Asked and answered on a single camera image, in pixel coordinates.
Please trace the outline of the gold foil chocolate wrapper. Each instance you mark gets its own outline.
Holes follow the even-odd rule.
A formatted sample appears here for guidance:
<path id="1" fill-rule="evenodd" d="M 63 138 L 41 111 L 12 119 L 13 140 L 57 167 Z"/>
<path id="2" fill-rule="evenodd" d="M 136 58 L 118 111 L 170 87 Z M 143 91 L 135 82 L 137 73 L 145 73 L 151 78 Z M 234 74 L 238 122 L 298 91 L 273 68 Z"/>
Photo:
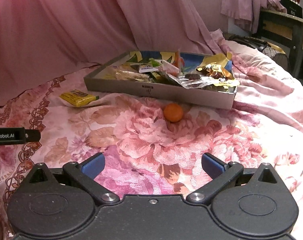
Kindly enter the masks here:
<path id="1" fill-rule="evenodd" d="M 199 66 L 196 68 L 196 71 L 201 73 L 204 76 L 213 77 L 215 79 L 227 79 L 233 80 L 234 77 L 231 72 L 225 69 L 221 64 L 209 63 L 205 66 Z"/>

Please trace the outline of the black snack bar wrapper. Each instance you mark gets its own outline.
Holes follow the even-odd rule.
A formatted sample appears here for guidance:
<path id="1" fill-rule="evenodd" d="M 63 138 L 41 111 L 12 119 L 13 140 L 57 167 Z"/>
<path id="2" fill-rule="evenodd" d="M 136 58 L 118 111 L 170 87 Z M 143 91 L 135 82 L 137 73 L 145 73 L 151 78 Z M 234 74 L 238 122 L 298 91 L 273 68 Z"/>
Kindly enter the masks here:
<path id="1" fill-rule="evenodd" d="M 135 71 L 137 71 L 140 74 L 152 73 L 152 72 L 158 72 L 159 71 L 158 68 L 153 67 L 153 66 L 148 65 L 148 64 L 134 63 L 134 64 L 131 64 L 130 67 L 133 68 Z"/>

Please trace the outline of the long nut bar clear wrapper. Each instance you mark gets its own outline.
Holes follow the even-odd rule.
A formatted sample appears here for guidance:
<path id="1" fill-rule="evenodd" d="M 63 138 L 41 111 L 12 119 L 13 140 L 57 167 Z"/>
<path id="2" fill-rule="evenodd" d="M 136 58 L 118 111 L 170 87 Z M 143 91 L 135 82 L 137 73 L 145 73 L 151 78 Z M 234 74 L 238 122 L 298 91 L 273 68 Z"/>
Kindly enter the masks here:
<path id="1" fill-rule="evenodd" d="M 216 87 L 238 87 L 240 85 L 240 82 L 236 79 L 226 80 L 224 78 L 215 79 L 210 76 L 201 76 L 198 79 L 190 80 L 184 76 L 175 77 L 171 74 L 168 74 L 167 76 L 169 80 L 176 82 L 185 89 L 202 89 L 210 85 Z"/>

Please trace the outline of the oat crisp bar clear wrapper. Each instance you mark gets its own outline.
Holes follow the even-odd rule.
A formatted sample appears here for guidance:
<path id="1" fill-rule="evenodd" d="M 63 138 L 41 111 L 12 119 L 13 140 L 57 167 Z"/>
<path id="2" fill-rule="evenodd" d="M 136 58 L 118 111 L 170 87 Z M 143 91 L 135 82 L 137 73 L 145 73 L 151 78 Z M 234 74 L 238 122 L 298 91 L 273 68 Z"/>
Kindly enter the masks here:
<path id="1" fill-rule="evenodd" d="M 134 82 L 151 82 L 151 78 L 147 74 L 131 72 L 122 69 L 112 69 L 108 78 L 118 81 L 134 81 Z"/>

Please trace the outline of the orange jelly snack packet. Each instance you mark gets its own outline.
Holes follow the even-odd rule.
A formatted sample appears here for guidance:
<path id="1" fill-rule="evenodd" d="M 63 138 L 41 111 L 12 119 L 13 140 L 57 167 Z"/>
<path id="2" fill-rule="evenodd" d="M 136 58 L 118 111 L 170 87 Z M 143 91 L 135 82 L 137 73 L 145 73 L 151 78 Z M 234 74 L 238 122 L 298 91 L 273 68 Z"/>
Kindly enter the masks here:
<path id="1" fill-rule="evenodd" d="M 172 76 L 177 77 L 179 74 L 181 74 L 183 67 L 184 59 L 181 57 L 179 50 L 174 53 L 173 62 L 170 62 L 169 60 L 162 60 L 162 71 Z"/>

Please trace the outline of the green white pickle snack pouch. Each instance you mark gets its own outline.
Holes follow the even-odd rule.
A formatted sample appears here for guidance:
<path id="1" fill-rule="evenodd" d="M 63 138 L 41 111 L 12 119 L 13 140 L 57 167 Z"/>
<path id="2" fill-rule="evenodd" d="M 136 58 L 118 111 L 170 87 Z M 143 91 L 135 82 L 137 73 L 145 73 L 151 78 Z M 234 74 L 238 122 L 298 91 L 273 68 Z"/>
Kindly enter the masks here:
<path id="1" fill-rule="evenodd" d="M 150 64 L 154 68 L 158 68 L 163 66 L 163 61 L 159 59 L 150 58 L 148 64 Z"/>

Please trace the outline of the pink floral bed sheet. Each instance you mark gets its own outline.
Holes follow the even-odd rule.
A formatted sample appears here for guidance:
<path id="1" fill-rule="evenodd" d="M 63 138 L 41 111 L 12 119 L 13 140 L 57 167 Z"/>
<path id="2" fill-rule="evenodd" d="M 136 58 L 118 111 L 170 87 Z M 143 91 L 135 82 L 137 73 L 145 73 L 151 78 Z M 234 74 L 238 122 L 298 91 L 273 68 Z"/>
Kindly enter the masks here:
<path id="1" fill-rule="evenodd" d="M 0 146 L 0 239 L 11 237 L 5 207 L 34 164 L 61 167 L 100 151 L 106 168 L 96 181 L 119 196 L 189 194 L 209 182 L 204 152 L 246 167 L 270 163 L 298 204 L 292 235 L 303 239 L 303 86 L 262 53 L 214 39 L 237 63 L 230 110 L 183 105 L 182 120 L 172 124 L 162 113 L 166 102 L 153 98 L 101 93 L 93 107 L 69 107 L 59 96 L 86 89 L 92 69 L 84 64 L 1 107 L 0 127 L 37 128 L 41 140 Z"/>

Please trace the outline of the yellow snack packet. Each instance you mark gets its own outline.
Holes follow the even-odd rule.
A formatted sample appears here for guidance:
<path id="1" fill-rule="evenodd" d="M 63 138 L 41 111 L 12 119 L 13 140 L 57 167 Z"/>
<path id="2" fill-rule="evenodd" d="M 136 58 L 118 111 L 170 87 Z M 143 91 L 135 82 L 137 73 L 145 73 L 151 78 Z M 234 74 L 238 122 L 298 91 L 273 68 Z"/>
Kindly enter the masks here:
<path id="1" fill-rule="evenodd" d="M 70 103 L 75 107 L 83 107 L 88 105 L 91 102 L 98 100 L 100 97 L 91 95 L 80 90 L 71 90 L 69 92 L 64 92 L 59 96 L 62 100 Z"/>

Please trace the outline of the small orange round fruit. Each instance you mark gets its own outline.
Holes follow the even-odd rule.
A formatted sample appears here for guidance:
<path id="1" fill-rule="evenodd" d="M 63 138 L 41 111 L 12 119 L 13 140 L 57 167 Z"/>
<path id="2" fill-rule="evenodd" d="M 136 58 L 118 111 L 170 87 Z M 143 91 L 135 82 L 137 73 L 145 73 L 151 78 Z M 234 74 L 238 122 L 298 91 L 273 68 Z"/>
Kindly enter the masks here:
<path id="1" fill-rule="evenodd" d="M 183 118 L 184 112 L 180 105 L 169 103 L 163 110 L 164 118 L 170 122 L 178 122 Z"/>

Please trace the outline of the grey cardboard tray colourful lining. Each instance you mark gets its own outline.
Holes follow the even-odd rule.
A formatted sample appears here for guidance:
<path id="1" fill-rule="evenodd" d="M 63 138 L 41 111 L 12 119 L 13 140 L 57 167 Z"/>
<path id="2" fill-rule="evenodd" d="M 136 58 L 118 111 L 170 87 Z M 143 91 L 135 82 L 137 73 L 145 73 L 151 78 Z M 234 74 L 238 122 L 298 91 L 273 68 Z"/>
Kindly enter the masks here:
<path id="1" fill-rule="evenodd" d="M 98 77 L 98 74 L 107 67 L 123 64 L 133 55 L 132 51 L 122 53 L 85 76 L 84 82 L 87 90 L 106 93 L 125 93 L 221 109 L 232 108 L 237 93 L 236 88 L 230 88 L 227 92 L 207 89 L 185 89 L 181 86 L 162 83 L 106 80 Z"/>

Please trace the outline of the pink curtain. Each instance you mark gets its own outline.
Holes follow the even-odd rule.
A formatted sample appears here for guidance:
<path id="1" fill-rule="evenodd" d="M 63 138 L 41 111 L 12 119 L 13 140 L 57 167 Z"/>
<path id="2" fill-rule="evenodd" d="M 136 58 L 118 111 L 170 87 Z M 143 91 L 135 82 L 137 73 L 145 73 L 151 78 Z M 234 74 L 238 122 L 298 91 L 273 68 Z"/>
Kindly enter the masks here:
<path id="1" fill-rule="evenodd" d="M 133 50 L 221 51 L 190 0 L 0 0 L 0 106 Z"/>

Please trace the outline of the dark wooden cabinet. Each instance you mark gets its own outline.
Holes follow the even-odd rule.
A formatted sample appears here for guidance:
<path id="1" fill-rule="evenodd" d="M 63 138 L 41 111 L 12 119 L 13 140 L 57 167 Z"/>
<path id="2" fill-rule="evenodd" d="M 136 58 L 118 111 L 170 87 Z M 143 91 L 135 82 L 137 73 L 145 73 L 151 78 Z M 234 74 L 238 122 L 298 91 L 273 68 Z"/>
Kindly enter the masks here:
<path id="1" fill-rule="evenodd" d="M 289 48 L 289 72 L 303 80 L 303 12 L 294 0 L 280 0 L 287 12 L 261 9 L 255 37 L 267 38 Z"/>

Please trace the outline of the hanging lilac cloth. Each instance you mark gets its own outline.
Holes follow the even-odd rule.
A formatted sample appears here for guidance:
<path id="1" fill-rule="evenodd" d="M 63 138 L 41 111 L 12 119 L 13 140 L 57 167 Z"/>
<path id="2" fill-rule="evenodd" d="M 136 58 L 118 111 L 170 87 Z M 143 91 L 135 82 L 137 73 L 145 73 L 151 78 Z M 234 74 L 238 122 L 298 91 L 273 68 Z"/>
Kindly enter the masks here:
<path id="1" fill-rule="evenodd" d="M 235 25 L 253 34 L 258 29 L 261 9 L 287 12 L 280 0 L 222 0 L 220 13 L 234 19 Z"/>

